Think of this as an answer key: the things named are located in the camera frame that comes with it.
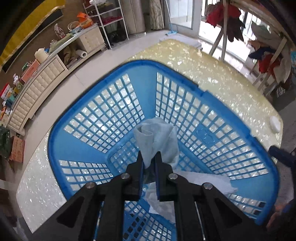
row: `gift box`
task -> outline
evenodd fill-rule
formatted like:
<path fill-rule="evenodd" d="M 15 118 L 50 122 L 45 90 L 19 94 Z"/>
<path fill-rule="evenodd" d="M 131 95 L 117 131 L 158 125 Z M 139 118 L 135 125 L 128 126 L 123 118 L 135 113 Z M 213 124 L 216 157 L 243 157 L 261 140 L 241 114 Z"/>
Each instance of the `gift box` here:
<path fill-rule="evenodd" d="M 24 82 L 27 82 L 32 77 L 32 75 L 35 73 L 35 71 L 38 69 L 39 66 L 40 66 L 40 63 L 38 62 L 37 59 L 35 59 L 34 62 L 23 73 L 22 80 Z"/>
<path fill-rule="evenodd" d="M 25 141 L 14 136 L 12 137 L 12 150 L 9 159 L 12 161 L 23 162 Z"/>

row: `metal bolt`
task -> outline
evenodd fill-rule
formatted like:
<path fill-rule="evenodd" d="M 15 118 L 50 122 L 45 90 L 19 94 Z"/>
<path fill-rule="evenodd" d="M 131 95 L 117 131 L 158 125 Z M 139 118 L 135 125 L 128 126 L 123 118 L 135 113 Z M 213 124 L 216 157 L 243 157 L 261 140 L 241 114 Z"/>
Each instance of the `metal bolt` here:
<path fill-rule="evenodd" d="M 211 190 L 213 188 L 212 183 L 204 183 L 203 185 L 204 185 L 204 188 L 207 190 Z"/>
<path fill-rule="evenodd" d="M 178 178 L 178 175 L 175 173 L 171 173 L 171 174 L 169 174 L 168 178 L 171 180 L 176 180 Z"/>
<path fill-rule="evenodd" d="M 88 189 L 92 189 L 96 184 L 94 182 L 88 182 L 87 184 L 85 184 L 86 188 Z"/>
<path fill-rule="evenodd" d="M 129 176 L 130 175 L 128 173 L 126 173 L 126 172 L 120 175 L 121 179 L 128 179 Z"/>

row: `wall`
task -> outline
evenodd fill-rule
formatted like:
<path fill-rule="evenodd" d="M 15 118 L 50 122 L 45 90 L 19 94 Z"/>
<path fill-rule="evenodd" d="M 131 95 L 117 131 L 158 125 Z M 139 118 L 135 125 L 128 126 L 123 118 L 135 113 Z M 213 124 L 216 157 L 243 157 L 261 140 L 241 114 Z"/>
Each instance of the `wall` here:
<path fill-rule="evenodd" d="M 54 32 L 54 25 L 58 23 L 65 33 L 68 33 L 67 26 L 70 22 L 77 20 L 77 14 L 79 12 L 84 12 L 82 5 L 82 0 L 66 0 L 65 8 L 62 9 L 63 17 L 57 20 L 54 24 L 43 30 L 18 56 L 18 58 L 11 65 L 10 69 L 5 73 L 3 70 L 0 72 L 0 90 L 4 87 L 6 83 L 13 86 L 12 76 L 16 73 L 17 75 L 22 74 L 22 67 L 28 61 L 33 61 L 35 59 L 34 53 L 39 48 L 48 48 L 50 41 L 57 39 Z"/>

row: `white round object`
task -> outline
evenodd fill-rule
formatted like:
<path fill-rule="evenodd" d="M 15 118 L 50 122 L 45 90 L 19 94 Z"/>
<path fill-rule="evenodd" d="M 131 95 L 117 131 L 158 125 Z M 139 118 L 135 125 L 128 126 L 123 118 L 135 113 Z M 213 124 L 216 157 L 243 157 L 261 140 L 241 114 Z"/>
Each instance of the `white round object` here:
<path fill-rule="evenodd" d="M 281 131 L 281 122 L 277 117 L 271 116 L 269 122 L 274 133 L 279 133 Z"/>
<path fill-rule="evenodd" d="M 81 58 L 85 58 L 87 56 L 87 52 L 80 50 L 80 49 L 76 50 L 76 54 L 78 56 L 80 56 Z"/>

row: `green bag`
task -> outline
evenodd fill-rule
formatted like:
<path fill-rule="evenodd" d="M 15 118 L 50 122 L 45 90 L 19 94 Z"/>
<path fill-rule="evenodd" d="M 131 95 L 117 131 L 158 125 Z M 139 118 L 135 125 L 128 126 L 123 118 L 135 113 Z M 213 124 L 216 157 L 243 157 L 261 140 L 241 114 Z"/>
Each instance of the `green bag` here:
<path fill-rule="evenodd" d="M 7 159 L 11 153 L 10 130 L 0 126 L 0 155 Z"/>

